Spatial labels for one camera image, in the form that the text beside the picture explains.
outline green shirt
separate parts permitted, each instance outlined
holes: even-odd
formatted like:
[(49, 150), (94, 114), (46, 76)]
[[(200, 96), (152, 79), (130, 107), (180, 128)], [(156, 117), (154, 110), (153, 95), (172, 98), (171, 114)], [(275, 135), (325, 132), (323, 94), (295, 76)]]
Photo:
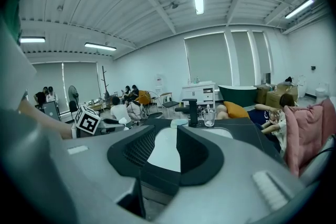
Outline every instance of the green shirt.
[(19, 17), (19, 2), (20, 0), (7, 0), (3, 10), (5, 23), (9, 29), (10, 34), (18, 44), (21, 27)]

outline roller blind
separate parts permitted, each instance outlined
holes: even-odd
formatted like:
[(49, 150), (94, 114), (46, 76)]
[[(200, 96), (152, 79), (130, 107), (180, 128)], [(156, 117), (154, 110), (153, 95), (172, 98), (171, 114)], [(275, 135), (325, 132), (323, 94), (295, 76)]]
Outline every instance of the roller blind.
[(79, 103), (97, 99), (100, 96), (97, 64), (91, 62), (65, 62), (64, 84), (69, 101), (68, 89), (74, 86), (79, 94)]
[(247, 32), (232, 32), (237, 51), (240, 86), (253, 86), (255, 73), (251, 44)]
[(59, 111), (68, 111), (62, 79), (62, 63), (40, 63), (34, 65), (37, 73), (28, 88), (29, 102), (37, 105), (34, 95), (43, 91), (43, 87), (52, 86), (58, 96)]
[(259, 63), (260, 63), (260, 73), (271, 73), (271, 67), (269, 65), (269, 56), (266, 45), (266, 40), (264, 33), (262, 32), (253, 32), (254, 39), (256, 41)]
[(192, 82), (212, 80), (232, 85), (230, 59), (224, 33), (185, 39)]

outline pink jacket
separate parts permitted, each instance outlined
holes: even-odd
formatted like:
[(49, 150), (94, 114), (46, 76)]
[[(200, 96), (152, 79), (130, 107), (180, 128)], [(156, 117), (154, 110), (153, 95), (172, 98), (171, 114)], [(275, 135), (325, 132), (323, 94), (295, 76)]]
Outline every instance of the pink jacket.
[(292, 174), (299, 176), (304, 164), (323, 147), (331, 134), (336, 133), (336, 111), (330, 99), (307, 108), (285, 109), (287, 148), (285, 161)]

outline white cube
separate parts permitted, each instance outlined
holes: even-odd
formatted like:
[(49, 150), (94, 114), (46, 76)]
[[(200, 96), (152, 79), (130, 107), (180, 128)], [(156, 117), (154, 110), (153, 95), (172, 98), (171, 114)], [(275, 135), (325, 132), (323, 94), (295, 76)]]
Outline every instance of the white cube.
[(101, 118), (91, 108), (81, 105), (75, 117), (76, 127), (89, 133), (95, 134)]

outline box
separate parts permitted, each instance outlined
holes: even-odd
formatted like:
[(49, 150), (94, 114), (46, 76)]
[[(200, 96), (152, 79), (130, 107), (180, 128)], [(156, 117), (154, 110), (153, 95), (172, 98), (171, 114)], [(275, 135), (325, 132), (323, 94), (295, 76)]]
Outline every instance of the box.
[(277, 85), (277, 91), (267, 92), (266, 104), (272, 108), (280, 109), (280, 98), (284, 93), (290, 93), (293, 96), (294, 101), (298, 99), (298, 87), (297, 86), (286, 86), (283, 84)]
[(91, 108), (81, 105), (75, 117), (76, 127), (94, 135), (101, 118)]
[(271, 90), (269, 86), (266, 86), (265, 84), (261, 85), (255, 85), (257, 88), (257, 97), (255, 102), (259, 104), (265, 104), (266, 102), (266, 94)]

